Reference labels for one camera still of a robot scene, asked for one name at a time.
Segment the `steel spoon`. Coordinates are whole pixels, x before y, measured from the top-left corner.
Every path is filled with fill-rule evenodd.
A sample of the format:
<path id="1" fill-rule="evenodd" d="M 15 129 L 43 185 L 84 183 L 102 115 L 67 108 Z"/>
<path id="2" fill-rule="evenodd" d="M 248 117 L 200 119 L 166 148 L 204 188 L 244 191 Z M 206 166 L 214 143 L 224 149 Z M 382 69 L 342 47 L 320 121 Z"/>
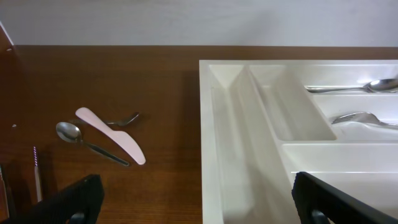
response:
<path id="1" fill-rule="evenodd" d="M 344 87 L 344 88 L 312 88 L 305 87 L 310 93 L 331 93 L 337 91 L 365 91 L 368 93 L 396 93 L 397 79 L 388 78 L 382 80 L 371 81 L 361 87 Z"/>

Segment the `small steel teaspoon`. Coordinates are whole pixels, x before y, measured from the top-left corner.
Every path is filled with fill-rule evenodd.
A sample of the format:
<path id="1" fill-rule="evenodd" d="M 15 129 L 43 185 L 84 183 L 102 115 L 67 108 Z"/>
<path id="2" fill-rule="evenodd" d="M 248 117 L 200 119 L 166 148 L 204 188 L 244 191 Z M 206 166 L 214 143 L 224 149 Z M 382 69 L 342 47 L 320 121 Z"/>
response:
<path id="1" fill-rule="evenodd" d="M 94 144 L 85 142 L 83 140 L 82 133 L 80 129 L 75 126 L 74 124 L 68 123 L 68 122 L 59 122 L 56 125 L 56 132 L 58 136 L 63 139 L 66 142 L 74 142 L 78 143 L 81 145 L 84 145 L 88 148 L 90 148 L 92 151 L 97 152 L 98 154 L 101 154 L 102 156 L 111 159 L 114 162 L 117 162 L 118 164 L 121 164 L 123 166 L 128 167 L 130 163 L 127 161 L 109 153 L 108 151 L 104 150 L 103 148 L 96 146 Z"/>

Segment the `metal chopstick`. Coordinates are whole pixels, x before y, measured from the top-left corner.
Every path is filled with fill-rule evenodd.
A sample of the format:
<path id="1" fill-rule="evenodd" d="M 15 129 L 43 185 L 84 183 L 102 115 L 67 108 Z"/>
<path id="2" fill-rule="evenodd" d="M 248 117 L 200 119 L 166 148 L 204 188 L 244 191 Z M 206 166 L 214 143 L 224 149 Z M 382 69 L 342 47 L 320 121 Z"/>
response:
<path id="1" fill-rule="evenodd" d="M 35 186 L 37 192 L 37 201 L 42 201 L 42 186 L 41 186 L 41 179 L 40 179 L 40 171 L 39 171 L 39 163 L 38 163 L 38 154 L 37 149 L 33 147 L 33 155 L 34 155 L 34 172 L 35 172 Z"/>
<path id="2" fill-rule="evenodd" d="M 7 184 L 6 184 L 6 176 L 4 173 L 3 166 L 1 166 L 0 170 L 1 170 L 1 183 L 2 183 L 4 201 L 5 201 L 6 215 L 9 218 L 10 213 L 9 213 L 9 202 L 8 202 L 8 198 L 7 198 Z"/>

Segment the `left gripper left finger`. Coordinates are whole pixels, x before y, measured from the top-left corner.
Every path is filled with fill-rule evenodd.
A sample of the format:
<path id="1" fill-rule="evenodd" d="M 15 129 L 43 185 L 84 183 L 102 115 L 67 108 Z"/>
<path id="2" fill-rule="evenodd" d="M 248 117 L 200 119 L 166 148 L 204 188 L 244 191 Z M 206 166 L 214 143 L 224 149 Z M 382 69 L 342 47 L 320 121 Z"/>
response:
<path id="1" fill-rule="evenodd" d="M 57 194 L 34 205 L 28 212 L 14 215 L 2 224 L 95 224 L 104 200 L 101 177 L 90 174 Z"/>

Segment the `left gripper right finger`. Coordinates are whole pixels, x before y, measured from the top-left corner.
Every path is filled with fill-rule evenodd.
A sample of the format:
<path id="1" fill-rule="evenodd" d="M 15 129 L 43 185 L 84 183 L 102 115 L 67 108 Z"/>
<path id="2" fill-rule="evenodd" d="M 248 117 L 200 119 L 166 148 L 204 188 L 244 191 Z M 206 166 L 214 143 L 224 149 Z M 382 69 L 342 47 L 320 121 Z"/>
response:
<path id="1" fill-rule="evenodd" d="M 295 176 L 292 197 L 302 224 L 397 224 L 397 219 L 307 172 Z"/>

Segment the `pink plastic knife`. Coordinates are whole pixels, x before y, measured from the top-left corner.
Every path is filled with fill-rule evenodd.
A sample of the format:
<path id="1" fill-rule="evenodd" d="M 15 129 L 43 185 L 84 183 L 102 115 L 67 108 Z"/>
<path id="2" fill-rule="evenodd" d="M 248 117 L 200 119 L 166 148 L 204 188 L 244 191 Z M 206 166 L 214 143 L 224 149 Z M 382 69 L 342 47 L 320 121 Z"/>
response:
<path id="1" fill-rule="evenodd" d="M 121 148 L 123 148 L 139 165 L 146 163 L 146 158 L 143 151 L 138 143 L 130 135 L 128 135 L 128 133 L 111 129 L 88 108 L 79 108 L 76 110 L 75 114 L 86 123 L 107 135 Z"/>

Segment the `steel fork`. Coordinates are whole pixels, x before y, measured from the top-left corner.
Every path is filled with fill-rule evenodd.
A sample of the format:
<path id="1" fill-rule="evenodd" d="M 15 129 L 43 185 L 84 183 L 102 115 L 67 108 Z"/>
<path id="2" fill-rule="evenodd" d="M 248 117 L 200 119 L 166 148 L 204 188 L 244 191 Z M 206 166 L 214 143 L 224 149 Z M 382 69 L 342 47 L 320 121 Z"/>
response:
<path id="1" fill-rule="evenodd" d="M 366 123 L 366 124 L 375 124 L 378 126 L 384 126 L 388 128 L 397 128 L 397 124 L 385 123 L 379 120 L 374 114 L 363 111 L 339 116 L 335 118 L 331 123 L 337 124 L 337 123 L 350 122 L 350 121 L 358 123 Z"/>
<path id="2" fill-rule="evenodd" d="M 103 122 L 105 124 L 115 124 L 117 126 L 127 126 L 129 123 L 133 122 L 138 116 L 139 116 L 139 113 L 135 112 L 134 114 L 130 115 L 129 117 L 121 119 L 119 121 L 105 121 L 105 120 L 103 120 Z M 68 122 L 69 123 L 73 123 L 73 124 L 86 124 L 86 122 L 81 120 L 81 119 L 70 119 Z"/>

